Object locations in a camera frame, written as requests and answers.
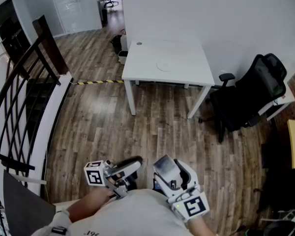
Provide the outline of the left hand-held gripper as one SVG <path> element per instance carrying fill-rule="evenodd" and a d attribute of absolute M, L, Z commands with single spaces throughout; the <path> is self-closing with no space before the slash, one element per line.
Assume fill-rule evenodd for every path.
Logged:
<path fill-rule="evenodd" d="M 133 181 L 129 178 L 141 167 L 142 162 L 141 156 L 132 156 L 117 164 L 109 160 L 88 162 L 84 167 L 87 183 L 89 186 L 106 187 L 121 199 L 127 195 Z"/>

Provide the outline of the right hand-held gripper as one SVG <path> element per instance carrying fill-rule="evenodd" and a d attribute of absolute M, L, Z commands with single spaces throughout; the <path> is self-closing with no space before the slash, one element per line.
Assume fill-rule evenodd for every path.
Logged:
<path fill-rule="evenodd" d="M 154 178 L 164 195 L 172 212 L 184 223 L 209 212 L 205 192 L 201 192 L 197 173 L 186 163 L 174 159 L 176 165 L 174 178 L 166 182 L 159 174 Z"/>

